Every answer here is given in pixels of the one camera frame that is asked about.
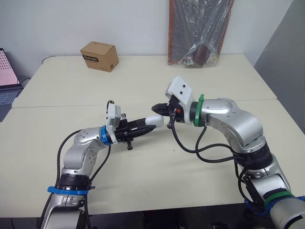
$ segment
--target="floor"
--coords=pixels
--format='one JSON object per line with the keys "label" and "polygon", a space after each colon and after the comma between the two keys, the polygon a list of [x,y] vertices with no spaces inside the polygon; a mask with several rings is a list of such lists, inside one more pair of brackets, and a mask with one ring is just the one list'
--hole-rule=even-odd
{"label": "floor", "polygon": [[[244,204],[90,216],[93,229],[275,229]],[[36,229],[37,218],[0,218],[0,229]]]}

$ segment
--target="laptop screen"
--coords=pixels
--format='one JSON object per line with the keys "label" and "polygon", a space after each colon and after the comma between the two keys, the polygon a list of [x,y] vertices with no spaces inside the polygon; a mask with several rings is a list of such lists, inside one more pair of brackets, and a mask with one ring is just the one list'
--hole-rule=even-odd
{"label": "laptop screen", "polygon": [[8,58],[3,49],[0,49],[0,86],[19,84]]}

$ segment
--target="green cable tie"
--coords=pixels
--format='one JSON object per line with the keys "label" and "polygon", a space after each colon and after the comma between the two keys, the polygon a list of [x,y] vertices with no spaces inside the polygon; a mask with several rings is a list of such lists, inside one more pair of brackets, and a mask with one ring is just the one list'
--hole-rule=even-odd
{"label": "green cable tie", "polygon": [[200,112],[201,112],[201,108],[202,108],[202,104],[204,102],[204,94],[201,94],[199,99],[198,99],[198,104],[196,107],[196,115],[195,115],[195,122],[194,125],[197,127],[200,127],[200,123],[199,123],[199,117],[200,117]]}
{"label": "green cable tie", "polygon": [[292,195],[292,193],[288,191],[274,193],[265,200],[265,206],[267,206],[272,200],[283,196],[294,197],[294,195]]}

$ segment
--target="robotic arm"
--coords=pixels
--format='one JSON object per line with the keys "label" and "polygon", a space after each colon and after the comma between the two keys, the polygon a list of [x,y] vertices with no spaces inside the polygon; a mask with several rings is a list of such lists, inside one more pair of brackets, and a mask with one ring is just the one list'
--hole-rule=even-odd
{"label": "robotic arm", "polygon": [[243,176],[253,200],[248,204],[265,210],[278,229],[305,228],[305,202],[291,194],[289,183],[269,150],[262,125],[254,115],[227,98],[205,100],[202,94],[196,102],[192,89],[179,76],[170,83],[165,95],[169,102],[153,106],[153,111],[172,115],[174,122],[211,126],[223,133],[235,161],[243,168],[240,179]]}
{"label": "robotic arm", "polygon": [[71,148],[64,156],[61,176],[54,187],[49,187],[51,195],[42,214],[41,229],[82,229],[86,217],[80,209],[84,206],[91,187],[92,173],[97,154],[112,144],[127,143],[132,149],[133,138],[151,132],[163,125],[160,115],[128,122],[121,108],[113,101],[107,104],[107,124],[102,127],[79,131]]}

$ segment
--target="laptop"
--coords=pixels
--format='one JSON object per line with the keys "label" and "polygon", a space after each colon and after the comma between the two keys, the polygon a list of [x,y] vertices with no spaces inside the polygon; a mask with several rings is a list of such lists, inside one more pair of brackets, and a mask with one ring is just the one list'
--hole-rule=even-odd
{"label": "laptop", "polygon": [[22,90],[23,87],[18,81],[4,50],[0,48],[0,122],[10,111],[11,104]]}

